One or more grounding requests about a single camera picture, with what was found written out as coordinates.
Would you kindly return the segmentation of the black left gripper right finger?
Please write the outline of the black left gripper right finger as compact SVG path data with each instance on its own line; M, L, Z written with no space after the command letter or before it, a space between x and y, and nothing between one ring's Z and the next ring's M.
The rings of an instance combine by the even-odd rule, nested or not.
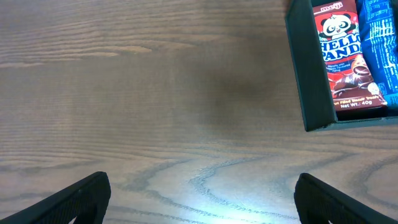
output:
M397 224L308 173L298 178L294 202L304 224Z

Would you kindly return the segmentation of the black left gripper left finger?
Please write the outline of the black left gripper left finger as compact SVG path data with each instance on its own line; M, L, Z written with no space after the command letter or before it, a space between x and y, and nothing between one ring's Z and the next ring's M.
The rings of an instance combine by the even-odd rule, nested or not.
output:
M1 224L102 224L110 197L107 173L98 171L2 219Z

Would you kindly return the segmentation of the dark green box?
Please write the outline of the dark green box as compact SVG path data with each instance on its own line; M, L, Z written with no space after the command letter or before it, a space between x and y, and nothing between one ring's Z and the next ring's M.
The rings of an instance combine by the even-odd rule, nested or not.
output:
M291 0L285 16L287 37L307 132L397 124L397 111L374 109L336 113L316 31L313 7L329 1Z

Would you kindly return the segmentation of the red Hello Panda box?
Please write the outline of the red Hello Panda box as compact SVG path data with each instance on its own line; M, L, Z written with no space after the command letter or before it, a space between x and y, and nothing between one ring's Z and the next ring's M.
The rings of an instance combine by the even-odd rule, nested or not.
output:
M315 6L313 15L335 110L385 108L387 101L363 57L355 2Z

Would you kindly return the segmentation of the blue Oreo cookie pack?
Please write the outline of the blue Oreo cookie pack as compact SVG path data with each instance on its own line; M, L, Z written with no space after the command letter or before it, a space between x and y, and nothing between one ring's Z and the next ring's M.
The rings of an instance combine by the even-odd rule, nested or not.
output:
M397 32L391 0L357 0L365 61L391 108L397 108Z

